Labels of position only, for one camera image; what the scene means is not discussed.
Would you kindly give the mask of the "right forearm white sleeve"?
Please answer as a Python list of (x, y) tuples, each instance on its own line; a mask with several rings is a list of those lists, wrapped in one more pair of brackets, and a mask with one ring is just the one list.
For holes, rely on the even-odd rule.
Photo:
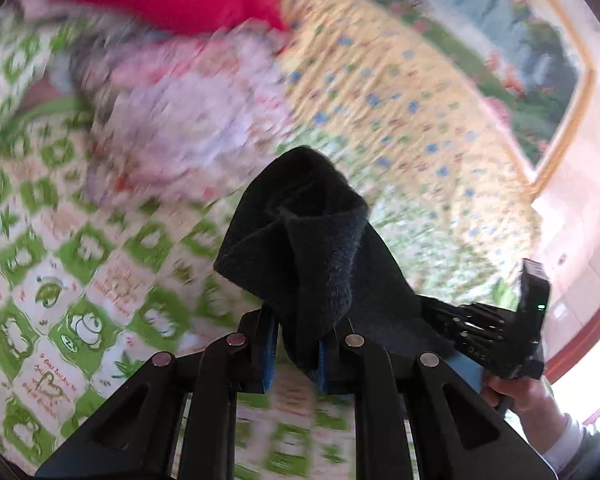
[(562, 434), (541, 456), (558, 479), (586, 479), (600, 464), (600, 432), (592, 434), (568, 415)]

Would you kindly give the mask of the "person's right hand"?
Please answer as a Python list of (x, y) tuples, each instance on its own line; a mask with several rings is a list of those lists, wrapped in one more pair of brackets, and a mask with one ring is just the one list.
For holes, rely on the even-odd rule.
[(520, 419), (524, 435), (539, 453), (547, 452), (568, 426), (568, 416), (558, 408), (542, 380), (529, 377), (502, 379), (486, 374), (480, 394), (492, 408), (504, 398), (512, 400), (513, 412)]

